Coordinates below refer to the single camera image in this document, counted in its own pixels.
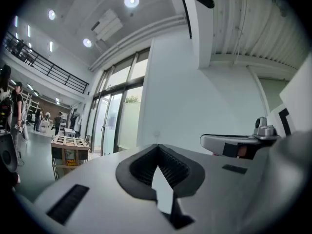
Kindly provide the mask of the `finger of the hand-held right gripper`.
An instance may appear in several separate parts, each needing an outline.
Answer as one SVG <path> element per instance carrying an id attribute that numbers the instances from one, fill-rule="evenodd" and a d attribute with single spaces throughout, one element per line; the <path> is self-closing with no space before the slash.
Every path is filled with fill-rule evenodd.
<path id="1" fill-rule="evenodd" d="M 277 140 L 278 136 L 204 134 L 200 144 L 216 156 L 253 159 L 259 149 L 272 146 Z"/>

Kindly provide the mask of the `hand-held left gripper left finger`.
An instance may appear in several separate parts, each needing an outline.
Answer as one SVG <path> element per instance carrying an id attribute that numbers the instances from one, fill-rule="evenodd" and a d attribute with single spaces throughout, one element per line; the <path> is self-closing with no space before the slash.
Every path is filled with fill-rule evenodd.
<path id="1" fill-rule="evenodd" d="M 74 185 L 89 190 L 64 227 L 76 234 L 174 234 L 171 223 L 154 201 L 126 193 L 116 180 L 116 168 L 124 159 L 146 147 L 136 147 L 92 159 L 47 187 L 35 205 L 48 212 Z"/>

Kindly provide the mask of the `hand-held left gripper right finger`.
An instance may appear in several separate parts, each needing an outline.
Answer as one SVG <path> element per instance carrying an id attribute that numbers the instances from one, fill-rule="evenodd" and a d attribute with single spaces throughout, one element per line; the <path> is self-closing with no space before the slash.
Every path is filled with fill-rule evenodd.
<path id="1" fill-rule="evenodd" d="M 292 234 L 306 229 L 310 145 L 275 144 L 252 160 L 161 146 L 174 184 L 158 234 Z"/>

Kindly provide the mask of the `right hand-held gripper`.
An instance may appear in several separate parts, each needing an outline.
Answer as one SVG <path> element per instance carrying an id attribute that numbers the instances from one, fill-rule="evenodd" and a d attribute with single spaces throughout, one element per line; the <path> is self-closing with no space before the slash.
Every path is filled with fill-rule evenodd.
<path id="1" fill-rule="evenodd" d="M 275 140 L 312 130 L 312 54 L 278 95 L 281 104 L 256 120 L 253 136 Z"/>

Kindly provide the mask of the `wooden slatted crate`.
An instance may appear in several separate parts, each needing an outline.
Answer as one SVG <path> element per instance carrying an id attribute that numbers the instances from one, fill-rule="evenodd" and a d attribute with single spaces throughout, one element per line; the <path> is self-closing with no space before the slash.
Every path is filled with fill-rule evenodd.
<path id="1" fill-rule="evenodd" d="M 55 181 L 89 160 L 90 146 L 82 138 L 57 135 L 51 141 Z"/>

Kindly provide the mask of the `clothes on rack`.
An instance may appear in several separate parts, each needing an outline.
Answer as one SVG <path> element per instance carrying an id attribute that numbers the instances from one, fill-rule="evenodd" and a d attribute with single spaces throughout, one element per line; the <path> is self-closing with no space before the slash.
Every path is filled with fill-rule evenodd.
<path id="1" fill-rule="evenodd" d="M 70 118 L 70 129 L 74 130 L 76 133 L 80 132 L 81 129 L 81 121 L 82 121 L 82 114 L 75 108 L 71 113 Z"/>

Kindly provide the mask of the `black metal railing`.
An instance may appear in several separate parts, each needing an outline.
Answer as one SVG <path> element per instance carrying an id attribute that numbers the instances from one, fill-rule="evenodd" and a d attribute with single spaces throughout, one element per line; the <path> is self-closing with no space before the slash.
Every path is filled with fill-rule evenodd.
<path id="1" fill-rule="evenodd" d="M 35 50 L 32 50 L 25 43 L 21 44 L 20 40 L 10 32 L 6 32 L 4 36 L 3 47 L 30 67 L 76 92 L 84 94 L 89 85 L 89 83 L 70 74 Z"/>

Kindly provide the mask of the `white ceiling pipes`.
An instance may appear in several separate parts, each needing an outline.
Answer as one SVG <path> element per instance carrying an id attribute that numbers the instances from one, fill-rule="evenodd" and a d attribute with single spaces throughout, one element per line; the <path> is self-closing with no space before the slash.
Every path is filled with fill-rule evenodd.
<path id="1" fill-rule="evenodd" d="M 89 71 L 94 72 L 102 65 L 116 57 L 118 54 L 130 49 L 133 46 L 141 44 L 155 36 L 161 35 L 176 27 L 187 25 L 187 19 L 184 14 L 168 17 L 144 26 L 130 35 L 122 38 L 105 51 L 90 67 Z"/>

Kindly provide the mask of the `white ceiling air conditioner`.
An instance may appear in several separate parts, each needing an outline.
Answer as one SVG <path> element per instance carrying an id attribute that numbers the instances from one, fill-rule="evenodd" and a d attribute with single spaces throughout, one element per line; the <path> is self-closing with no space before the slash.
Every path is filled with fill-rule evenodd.
<path id="1" fill-rule="evenodd" d="M 91 31 L 95 33 L 97 41 L 106 41 L 122 27 L 123 24 L 117 14 L 109 9 L 95 23 Z"/>

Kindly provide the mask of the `glass door black frame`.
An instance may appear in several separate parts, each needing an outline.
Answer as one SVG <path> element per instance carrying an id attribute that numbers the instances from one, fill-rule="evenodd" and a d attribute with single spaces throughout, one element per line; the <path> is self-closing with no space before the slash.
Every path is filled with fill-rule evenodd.
<path id="1" fill-rule="evenodd" d="M 146 48 L 136 52 L 103 72 L 84 134 L 93 156 L 106 156 L 136 146 L 149 51 Z"/>

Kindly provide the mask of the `black curved ceiling rail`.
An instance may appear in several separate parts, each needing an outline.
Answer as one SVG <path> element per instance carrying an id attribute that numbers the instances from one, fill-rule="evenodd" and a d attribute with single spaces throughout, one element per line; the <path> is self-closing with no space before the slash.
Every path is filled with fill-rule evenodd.
<path id="1" fill-rule="evenodd" d="M 187 9 L 185 0 L 182 0 L 182 3 L 183 3 L 184 10 L 185 10 L 185 16 L 186 16 L 188 30 L 189 30 L 189 37 L 190 37 L 190 39 L 192 39 L 193 35 L 192 35 L 191 23 L 190 23 L 189 13 L 188 13 L 188 9 Z"/>

